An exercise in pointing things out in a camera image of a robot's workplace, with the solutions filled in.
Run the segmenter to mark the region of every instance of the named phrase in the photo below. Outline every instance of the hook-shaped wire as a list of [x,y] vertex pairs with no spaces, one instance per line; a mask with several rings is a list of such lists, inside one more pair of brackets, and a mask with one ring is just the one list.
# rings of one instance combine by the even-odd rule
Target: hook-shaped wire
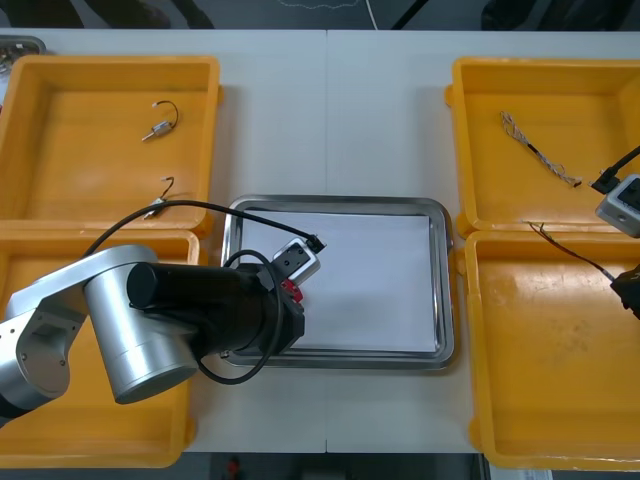
[[176,119],[173,121],[173,123],[169,122],[171,129],[174,129],[176,128],[176,125],[178,125],[178,120],[180,119],[180,112],[178,111],[178,107],[176,106],[176,104],[173,103],[171,100],[160,100],[159,102],[153,103],[151,106],[153,108],[156,108],[158,105],[162,105],[163,103],[168,103],[176,111]]

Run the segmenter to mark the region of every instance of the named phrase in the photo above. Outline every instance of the white table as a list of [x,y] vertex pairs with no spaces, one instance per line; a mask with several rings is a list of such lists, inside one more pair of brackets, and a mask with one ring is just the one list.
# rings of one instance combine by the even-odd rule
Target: white table
[[[453,218],[460,207],[443,89],[455,58],[634,58],[640,46],[635,33],[29,33],[55,53],[217,56],[226,95],[213,201],[230,203],[246,193],[426,196]],[[457,362],[437,375],[268,369],[238,387],[198,376],[192,401],[198,433],[189,450],[471,452],[461,325]]]

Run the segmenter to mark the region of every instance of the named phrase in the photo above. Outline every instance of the floor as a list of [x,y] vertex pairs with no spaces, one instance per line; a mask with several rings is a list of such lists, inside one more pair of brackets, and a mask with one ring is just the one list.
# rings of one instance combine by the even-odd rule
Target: floor
[[[219,29],[371,29],[365,0],[195,0]],[[488,0],[430,0],[406,30],[479,30]],[[71,0],[85,27],[107,24],[83,0]],[[145,0],[171,19],[172,28],[187,28],[171,0]],[[378,28],[389,29],[413,0],[370,0]],[[538,0],[519,30],[533,30],[550,0]],[[0,12],[0,27],[9,26]],[[635,2],[621,30],[640,30],[640,2]]]
[[[243,480],[468,480],[474,455],[240,454]],[[222,480],[231,454],[185,453],[162,470],[93,470],[92,480]],[[86,480],[86,470],[0,470],[0,480]]]

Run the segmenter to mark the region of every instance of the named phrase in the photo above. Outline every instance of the black wire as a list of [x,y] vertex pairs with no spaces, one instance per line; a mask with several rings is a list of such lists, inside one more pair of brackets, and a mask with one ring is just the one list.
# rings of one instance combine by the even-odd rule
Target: black wire
[[171,100],[160,100],[159,102],[156,102],[156,105],[162,105],[163,103],[168,103],[176,111],[176,119],[173,121],[173,123],[169,122],[169,125],[171,125],[171,129],[174,129],[176,128],[176,125],[178,125],[178,120],[180,119],[180,112],[178,111],[178,107],[176,107],[176,104]]
[[567,255],[571,255],[572,257],[577,258],[578,260],[582,260],[583,262],[587,262],[589,265],[591,265],[592,267],[597,268],[600,273],[602,273],[605,277],[607,277],[610,281],[614,281],[615,277],[603,266],[598,265],[596,262],[594,262],[593,260],[589,260],[586,257],[583,257],[582,255],[577,254],[576,252],[574,252],[573,250],[569,250],[567,247],[565,247],[564,245],[560,245],[558,242],[556,242],[551,235],[549,235],[545,230],[544,230],[544,223],[541,224],[538,227],[538,230],[536,230],[536,228],[533,226],[534,224],[529,222],[529,226],[531,227],[531,230],[533,230],[534,232],[536,232],[538,235],[540,235],[542,238],[544,238],[547,242],[549,242],[551,245],[553,245],[554,247],[556,247],[557,249],[563,251],[564,253],[566,253]]
[[100,245],[102,245],[102,243],[107,238],[109,238],[115,232],[120,230],[126,224],[134,221],[136,218],[142,217],[143,215],[149,212],[160,211],[167,207],[180,207],[180,206],[206,208],[207,210],[213,210],[215,212],[225,213],[227,215],[234,215],[236,217],[244,218],[246,220],[252,220],[254,222],[267,225],[269,227],[284,230],[285,232],[289,232],[299,237],[307,239],[308,241],[307,244],[309,245],[311,250],[314,251],[314,253],[318,253],[320,252],[320,250],[324,248],[324,245],[322,245],[322,242],[320,242],[318,237],[316,237],[315,235],[311,235],[309,233],[303,232],[302,230],[298,230],[297,228],[289,227],[288,225],[284,225],[279,222],[274,222],[273,220],[268,220],[266,218],[258,217],[256,215],[243,212],[241,210],[223,207],[222,205],[216,205],[215,203],[199,202],[197,200],[167,200],[166,202],[163,202],[157,205],[149,205],[147,207],[141,208],[140,210],[133,212],[131,215],[127,215],[122,220],[112,225],[110,228],[105,230],[105,232],[102,235],[100,235],[95,242],[91,244],[91,246],[87,249],[87,251],[84,252],[84,255],[82,255],[82,257],[83,258],[88,257],[89,255],[92,255],[93,253],[95,253],[98,247],[100,247]]
[[278,340],[280,340],[280,334],[282,333],[282,323],[284,322],[284,318],[283,318],[284,303],[282,301],[282,289],[280,287],[280,284],[278,283],[278,277],[276,275],[276,271],[274,270],[273,266],[264,255],[262,255],[260,252],[257,252],[255,250],[239,250],[233,255],[231,255],[226,262],[224,262],[224,266],[231,267],[233,262],[235,262],[238,258],[244,255],[250,255],[260,260],[260,262],[262,262],[262,264],[264,265],[264,268],[267,270],[267,273],[269,273],[269,276],[271,277],[271,281],[273,282],[274,290],[276,292],[276,304],[277,304],[276,326],[273,329],[273,335],[271,336],[271,341],[269,342],[269,346],[267,347],[267,350],[262,354],[262,357],[260,358],[260,360],[258,360],[258,363],[256,363],[251,370],[249,370],[247,373],[245,373],[241,377],[238,377],[238,378],[221,377],[213,373],[211,370],[209,370],[204,365],[204,363],[202,363],[202,359],[196,359],[196,361],[198,362],[198,367],[200,368],[200,371],[204,373],[208,378],[213,380],[214,382],[221,383],[222,385],[239,385],[253,378],[253,376],[256,373],[262,370],[262,367],[264,367],[264,365],[267,363],[267,361],[269,360],[271,355],[273,355],[273,352],[276,349]]
[[624,157],[618,160],[612,167],[610,167],[611,170],[613,170],[614,175],[618,173],[618,170],[620,170],[622,167],[624,167],[627,163],[629,163],[631,160],[636,158],[638,155],[640,155],[640,145],[638,145],[636,148],[631,150]]
[[162,179],[165,182],[170,182],[169,186],[167,188],[165,188],[164,192],[162,192],[162,195],[160,195],[160,198],[164,200],[164,196],[169,193],[169,190],[171,190],[171,187],[173,187],[173,183],[176,181],[175,178],[173,177],[165,177]]

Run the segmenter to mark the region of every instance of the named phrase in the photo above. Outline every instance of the metal tray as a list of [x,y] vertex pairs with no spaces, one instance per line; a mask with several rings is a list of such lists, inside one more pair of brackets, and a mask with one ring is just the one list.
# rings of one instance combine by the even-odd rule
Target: metal tray
[[[232,208],[242,211],[332,213],[346,215],[426,215],[430,218],[430,245],[436,351],[392,352],[364,350],[320,350],[291,348],[275,355],[268,366],[317,368],[367,368],[440,370],[453,359],[454,321],[448,255],[453,248],[449,214],[438,202],[425,198],[338,197],[307,195],[256,195],[236,200]],[[222,263],[242,248],[243,220],[227,216]],[[231,353],[232,365],[254,365],[256,354]]]

